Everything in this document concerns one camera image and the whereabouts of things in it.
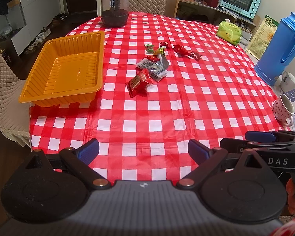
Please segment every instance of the blue thermos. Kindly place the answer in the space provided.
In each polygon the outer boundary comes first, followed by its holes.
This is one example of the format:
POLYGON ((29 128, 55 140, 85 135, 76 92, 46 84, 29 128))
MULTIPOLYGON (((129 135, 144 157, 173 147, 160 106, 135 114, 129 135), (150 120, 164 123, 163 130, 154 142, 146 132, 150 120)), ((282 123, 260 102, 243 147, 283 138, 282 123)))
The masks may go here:
POLYGON ((254 69, 260 78, 273 86, 295 57, 295 13, 281 19, 275 34, 254 69))

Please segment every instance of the bag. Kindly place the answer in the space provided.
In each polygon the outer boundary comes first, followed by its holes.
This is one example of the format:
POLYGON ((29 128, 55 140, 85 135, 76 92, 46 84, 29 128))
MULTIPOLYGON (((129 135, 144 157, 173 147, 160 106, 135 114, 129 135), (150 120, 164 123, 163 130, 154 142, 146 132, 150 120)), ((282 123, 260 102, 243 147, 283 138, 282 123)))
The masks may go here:
POLYGON ((242 30, 239 26, 236 26, 233 23, 222 21, 219 24, 219 29, 217 30, 216 35, 230 44, 237 46, 240 36, 242 35, 242 30))

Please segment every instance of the wooden floor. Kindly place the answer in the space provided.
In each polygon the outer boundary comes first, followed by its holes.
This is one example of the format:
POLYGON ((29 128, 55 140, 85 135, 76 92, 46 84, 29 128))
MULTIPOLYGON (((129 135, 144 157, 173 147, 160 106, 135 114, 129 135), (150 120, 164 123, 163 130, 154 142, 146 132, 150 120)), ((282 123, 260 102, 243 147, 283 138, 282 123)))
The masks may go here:
MULTIPOLYGON (((62 37, 77 26, 94 18, 93 13, 69 15, 58 26, 51 29, 48 39, 62 37)), ((19 79, 26 79, 42 46, 34 53, 20 55, 20 61, 11 65, 12 71, 19 79)), ((13 172, 30 153, 28 146, 21 147, 17 143, 7 139, 0 131, 0 191, 13 172)), ((7 216, 0 202, 0 224, 6 221, 7 216)))

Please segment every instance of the screw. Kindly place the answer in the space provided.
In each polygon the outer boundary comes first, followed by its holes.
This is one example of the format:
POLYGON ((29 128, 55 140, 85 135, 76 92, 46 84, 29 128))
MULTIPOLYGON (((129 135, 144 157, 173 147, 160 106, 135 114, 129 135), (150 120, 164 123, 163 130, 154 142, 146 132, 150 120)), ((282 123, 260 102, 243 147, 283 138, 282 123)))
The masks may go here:
POLYGON ((106 186, 106 185, 108 185, 108 183, 109 183, 108 180, 104 179, 104 178, 98 178, 98 179, 93 180, 93 185, 98 186, 98 187, 106 186))
POLYGON ((194 181, 190 178, 183 178, 183 179, 179 180, 178 183, 182 186, 185 186, 185 187, 189 187, 189 186, 194 185, 194 181))

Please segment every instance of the poster with sunflower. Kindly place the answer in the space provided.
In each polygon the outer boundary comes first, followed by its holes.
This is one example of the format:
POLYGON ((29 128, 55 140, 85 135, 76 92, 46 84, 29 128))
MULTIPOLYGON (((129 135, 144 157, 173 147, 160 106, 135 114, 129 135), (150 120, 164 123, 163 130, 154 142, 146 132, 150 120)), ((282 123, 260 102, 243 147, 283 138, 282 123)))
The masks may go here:
POLYGON ((260 59, 272 40, 278 25, 278 22, 266 15, 246 50, 256 59, 260 59))

